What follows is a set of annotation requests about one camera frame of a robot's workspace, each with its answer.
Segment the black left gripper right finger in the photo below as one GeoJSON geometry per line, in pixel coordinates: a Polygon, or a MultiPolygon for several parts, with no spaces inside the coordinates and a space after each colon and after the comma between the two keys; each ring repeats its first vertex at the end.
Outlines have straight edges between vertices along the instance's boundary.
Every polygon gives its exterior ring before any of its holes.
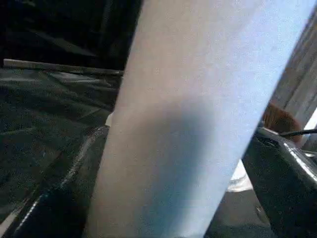
{"type": "Polygon", "coordinates": [[[317,161],[264,128],[242,159],[273,232],[280,238],[317,236],[317,161]]]}

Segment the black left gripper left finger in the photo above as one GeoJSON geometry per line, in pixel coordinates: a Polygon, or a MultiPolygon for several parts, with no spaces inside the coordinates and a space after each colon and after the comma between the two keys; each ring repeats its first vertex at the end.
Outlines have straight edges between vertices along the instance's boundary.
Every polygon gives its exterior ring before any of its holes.
{"type": "Polygon", "coordinates": [[[86,131],[45,169],[12,221],[12,237],[81,237],[108,132],[108,126],[86,131]]]}

